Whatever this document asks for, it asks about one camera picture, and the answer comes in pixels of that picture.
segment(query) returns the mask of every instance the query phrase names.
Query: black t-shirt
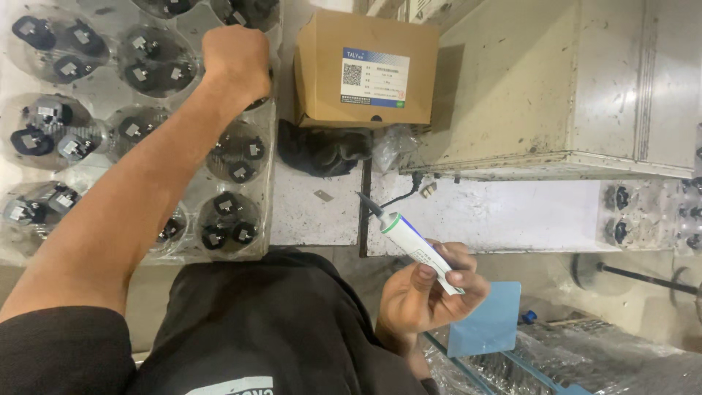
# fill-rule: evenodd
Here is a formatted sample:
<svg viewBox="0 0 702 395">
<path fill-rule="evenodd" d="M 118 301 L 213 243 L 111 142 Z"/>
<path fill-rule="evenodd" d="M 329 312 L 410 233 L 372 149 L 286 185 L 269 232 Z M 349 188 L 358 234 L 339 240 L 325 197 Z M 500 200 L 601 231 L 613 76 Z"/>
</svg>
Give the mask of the black t-shirt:
<svg viewBox="0 0 702 395">
<path fill-rule="evenodd" d="M 186 266 L 141 367 L 117 312 L 34 311 L 0 324 L 3 394 L 438 394 L 384 350 L 329 261 L 300 252 Z"/>
</svg>

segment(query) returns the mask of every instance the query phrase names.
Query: tube nozzle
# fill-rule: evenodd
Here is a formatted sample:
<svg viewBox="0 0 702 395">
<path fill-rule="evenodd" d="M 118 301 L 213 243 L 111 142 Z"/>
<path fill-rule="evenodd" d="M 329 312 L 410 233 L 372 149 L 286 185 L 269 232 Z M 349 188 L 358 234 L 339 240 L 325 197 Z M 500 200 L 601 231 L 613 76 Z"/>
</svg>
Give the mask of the tube nozzle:
<svg viewBox="0 0 702 395">
<path fill-rule="evenodd" d="M 380 206 L 378 206 L 373 200 L 369 199 L 367 196 L 360 192 L 358 192 L 358 196 L 360 196 L 361 201 L 363 203 L 366 203 L 366 206 L 368 206 L 368 208 L 371 209 L 371 212 L 373 212 L 373 214 L 375 214 L 378 217 L 383 215 L 385 210 L 380 208 Z"/>
</svg>

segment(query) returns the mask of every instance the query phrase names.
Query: white work surface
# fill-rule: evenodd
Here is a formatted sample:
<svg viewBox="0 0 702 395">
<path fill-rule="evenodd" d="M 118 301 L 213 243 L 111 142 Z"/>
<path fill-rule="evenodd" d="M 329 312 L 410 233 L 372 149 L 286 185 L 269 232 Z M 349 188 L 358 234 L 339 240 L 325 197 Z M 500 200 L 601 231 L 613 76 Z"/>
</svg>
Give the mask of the white work surface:
<svg viewBox="0 0 702 395">
<path fill-rule="evenodd" d="M 390 205 L 424 237 L 464 242 L 473 252 L 618 251 L 595 242 L 599 181 L 437 182 L 428 199 L 416 193 Z M 378 204 L 408 193 L 410 176 L 373 174 L 371 199 Z M 368 255 L 403 255 L 370 220 Z"/>
<path fill-rule="evenodd" d="M 284 2 L 281 75 L 278 79 L 278 108 L 282 119 L 294 120 L 293 55 L 298 30 L 307 23 L 315 7 L 307 0 Z M 328 1 L 338 9 L 352 2 Z M 321 179 L 286 166 L 277 157 L 273 187 L 272 245 L 355 245 L 358 240 L 361 164 L 351 174 Z M 314 195 L 322 190 L 334 199 L 325 202 Z"/>
</svg>

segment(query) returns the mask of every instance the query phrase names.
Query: cardboard box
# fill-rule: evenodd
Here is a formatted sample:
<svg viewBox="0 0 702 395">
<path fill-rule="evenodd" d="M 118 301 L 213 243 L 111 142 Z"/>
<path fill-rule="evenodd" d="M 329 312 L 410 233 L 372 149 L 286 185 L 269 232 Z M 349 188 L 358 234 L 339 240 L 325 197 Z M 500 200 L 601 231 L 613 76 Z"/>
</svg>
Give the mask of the cardboard box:
<svg viewBox="0 0 702 395">
<path fill-rule="evenodd" d="M 318 10 L 295 48 L 298 122 L 428 124 L 438 48 L 433 26 Z"/>
</svg>

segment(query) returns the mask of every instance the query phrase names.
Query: hand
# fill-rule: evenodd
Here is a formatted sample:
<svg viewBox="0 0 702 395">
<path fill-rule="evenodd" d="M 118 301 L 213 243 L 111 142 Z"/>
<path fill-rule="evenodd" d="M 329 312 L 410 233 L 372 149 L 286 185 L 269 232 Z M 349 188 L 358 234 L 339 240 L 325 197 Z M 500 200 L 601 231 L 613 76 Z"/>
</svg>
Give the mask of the hand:
<svg viewBox="0 0 702 395">
<path fill-rule="evenodd" d="M 399 355 L 411 350 L 418 333 L 463 320 L 490 293 L 490 283 L 475 274 L 477 262 L 463 243 L 427 241 L 455 269 L 446 273 L 446 280 L 465 294 L 449 296 L 436 271 L 419 262 L 393 274 L 383 288 L 376 335 Z"/>
<path fill-rule="evenodd" d="M 260 30 L 241 25 L 209 30 L 202 52 L 206 85 L 230 89 L 246 103 L 268 95 L 268 38 Z"/>
</svg>

